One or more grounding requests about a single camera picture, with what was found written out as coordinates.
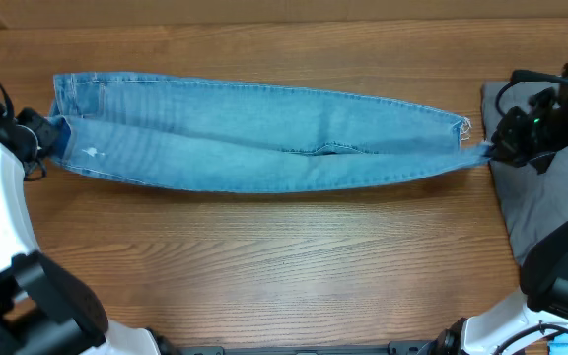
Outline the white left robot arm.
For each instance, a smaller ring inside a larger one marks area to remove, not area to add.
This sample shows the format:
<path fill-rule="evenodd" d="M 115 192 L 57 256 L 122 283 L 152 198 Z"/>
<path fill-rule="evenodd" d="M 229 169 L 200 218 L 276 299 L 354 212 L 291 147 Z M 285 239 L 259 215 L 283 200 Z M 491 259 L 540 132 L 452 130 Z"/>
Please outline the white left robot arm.
<path fill-rule="evenodd" d="M 0 354 L 168 354 L 146 328 L 108 318 L 95 293 L 38 246 L 24 185 L 46 175 L 61 129 L 14 110 L 0 83 Z"/>

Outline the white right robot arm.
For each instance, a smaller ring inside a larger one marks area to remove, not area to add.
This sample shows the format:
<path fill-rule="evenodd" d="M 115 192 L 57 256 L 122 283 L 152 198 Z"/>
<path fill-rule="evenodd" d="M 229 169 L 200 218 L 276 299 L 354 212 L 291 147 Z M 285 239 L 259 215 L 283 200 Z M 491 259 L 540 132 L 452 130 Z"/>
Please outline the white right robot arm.
<path fill-rule="evenodd" d="M 522 354 L 568 336 L 568 62 L 558 75 L 515 70 L 482 113 L 490 163 L 520 286 L 437 339 L 392 342 L 390 354 Z"/>

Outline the light blue denim jeans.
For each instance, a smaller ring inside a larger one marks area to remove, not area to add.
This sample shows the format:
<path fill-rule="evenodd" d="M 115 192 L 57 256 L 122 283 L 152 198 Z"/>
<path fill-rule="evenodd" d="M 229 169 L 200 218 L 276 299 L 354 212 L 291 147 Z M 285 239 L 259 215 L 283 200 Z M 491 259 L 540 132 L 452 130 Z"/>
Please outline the light blue denim jeans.
<path fill-rule="evenodd" d="M 51 158 L 167 189 L 290 193 L 429 178 L 486 162 L 467 118 L 402 100 L 133 72 L 59 74 Z"/>

